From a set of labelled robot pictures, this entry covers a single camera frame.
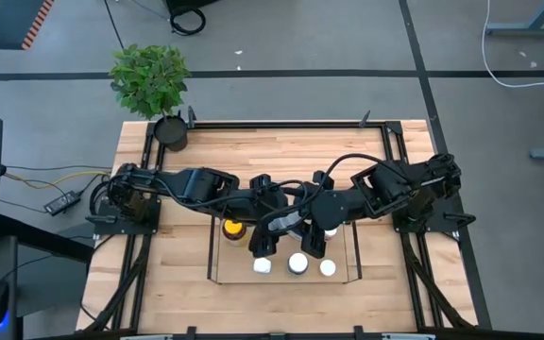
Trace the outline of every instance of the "black plant pot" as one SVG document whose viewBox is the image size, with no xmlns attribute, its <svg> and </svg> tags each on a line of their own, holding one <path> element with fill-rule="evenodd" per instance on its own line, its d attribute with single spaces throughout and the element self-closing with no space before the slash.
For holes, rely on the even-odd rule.
<svg viewBox="0 0 544 340">
<path fill-rule="evenodd" d="M 171 151 L 181 151 L 188 144 L 188 127 L 180 117 L 163 117 L 155 124 L 155 138 Z"/>
</svg>

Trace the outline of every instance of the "desk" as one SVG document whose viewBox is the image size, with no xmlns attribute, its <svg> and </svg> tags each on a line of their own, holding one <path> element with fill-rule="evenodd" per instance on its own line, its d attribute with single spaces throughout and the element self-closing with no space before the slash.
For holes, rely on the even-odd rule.
<svg viewBox="0 0 544 340">
<path fill-rule="evenodd" d="M 207 166 L 238 176 L 241 186 L 247 187 L 249 179 L 262 173 L 275 181 L 311 180 L 315 170 L 327 169 L 349 152 L 383 158 L 378 129 L 214 128 L 197 123 L 204 128 L 190 130 L 185 150 L 165 152 L 165 171 Z M 426 122 L 401 121 L 401 126 L 409 162 L 428 160 L 434 149 Z M 140 163 L 146 128 L 146 122 L 124 123 L 114 170 L 126 162 Z M 157 148 L 153 145 L 151 160 Z M 396 158 L 398 149 L 392 149 Z M 335 188 L 349 187 L 349 177 L 369 165 L 358 159 L 342 162 L 332 174 Z M 207 280 L 210 221 L 207 215 L 163 198 L 159 232 L 150 248 L 139 333 L 186 333 L 189 326 L 196 326 L 199 333 L 353 332 L 354 325 L 364 326 L 366 332 L 417 329 L 400 237 L 393 231 L 391 217 L 359 221 L 363 279 L 348 284 L 212 283 Z M 117 287 L 125 244 L 126 236 L 117 235 L 93 255 L 83 298 L 93 314 Z M 437 285 L 461 316 L 476 324 L 457 243 L 446 235 L 428 233 L 427 245 Z M 422 284 L 419 289 L 426 323 L 431 325 L 427 294 Z M 132 301 L 130 291 L 122 328 L 128 326 Z M 90 323 L 81 313 L 76 327 Z"/>
</svg>

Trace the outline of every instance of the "gray floor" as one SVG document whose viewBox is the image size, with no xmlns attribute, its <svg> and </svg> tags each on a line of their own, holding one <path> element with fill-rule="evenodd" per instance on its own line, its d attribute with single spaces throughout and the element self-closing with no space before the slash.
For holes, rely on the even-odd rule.
<svg viewBox="0 0 544 340">
<path fill-rule="evenodd" d="M 162 10 L 161 0 L 141 2 Z M 491 18 L 526 21 L 541 3 L 493 0 Z M 428 69 L 483 69 L 485 1 L 409 5 Z M 110 1 L 110 9 L 125 45 L 178 46 L 191 70 L 414 68 L 395 1 L 221 0 L 203 9 L 208 26 L 189 38 L 171 35 L 165 21 L 128 0 Z M 118 48 L 102 0 L 57 0 L 31 50 L 0 51 L 0 73 L 104 72 Z M 487 51 L 497 69 L 530 70 L 532 61 L 544 69 L 544 39 L 492 37 Z M 470 229 L 493 326 L 544 332 L 544 161 L 527 154 L 544 146 L 544 88 L 509 90 L 489 79 L 431 83 L 449 151 L 463 168 L 465 208 L 478 216 Z M 368 110 L 371 119 L 427 117 L 416 79 L 191 79 L 188 86 L 185 102 L 201 119 L 360 118 Z M 122 122 L 136 119 L 118 108 L 105 80 L 0 82 L 0 117 L 4 162 L 27 166 L 110 165 Z M 48 180 L 66 173 L 19 174 Z M 86 181 L 69 181 L 64 189 L 80 189 Z M 56 192 L 4 180 L 1 196 L 40 207 Z M 7 205 L 1 210 L 56 232 L 81 223 L 87 213 L 85 205 L 55 218 Z M 25 275 L 61 268 L 84 270 L 55 259 Z M 27 337 L 74 328 L 84 276 L 67 282 L 49 277 L 65 303 L 31 315 Z"/>
</svg>

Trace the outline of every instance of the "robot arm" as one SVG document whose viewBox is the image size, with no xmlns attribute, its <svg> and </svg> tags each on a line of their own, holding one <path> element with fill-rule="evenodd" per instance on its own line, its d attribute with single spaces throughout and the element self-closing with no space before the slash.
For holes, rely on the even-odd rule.
<svg viewBox="0 0 544 340">
<path fill-rule="evenodd" d="M 333 189 L 329 171 L 314 173 L 313 182 L 301 182 L 299 188 L 259 175 L 248 189 L 239 189 L 236 176 L 210 168 L 169 173 L 124 164 L 110 179 L 108 196 L 125 218 L 138 223 L 147 218 L 142 193 L 152 193 L 170 196 L 196 212 L 254 225 L 249 250 L 255 257 L 276 253 L 279 237 L 299 230 L 302 250 L 322 258 L 324 231 L 343 223 L 405 210 L 410 220 L 424 224 L 432 203 L 460 188 L 460 175 L 453 156 L 445 154 L 416 164 L 379 160 L 354 175 L 347 190 Z M 287 195 L 295 197 L 293 204 L 288 204 Z"/>
</svg>

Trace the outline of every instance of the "blue light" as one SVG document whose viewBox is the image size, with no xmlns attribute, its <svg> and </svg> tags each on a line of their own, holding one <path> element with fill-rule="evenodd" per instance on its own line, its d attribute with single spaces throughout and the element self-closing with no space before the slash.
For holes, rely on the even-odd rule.
<svg viewBox="0 0 544 340">
<path fill-rule="evenodd" d="M 6 316 L 4 316 L 4 319 L 0 322 L 0 332 L 4 331 L 9 324 L 9 312 L 6 312 Z"/>
</svg>

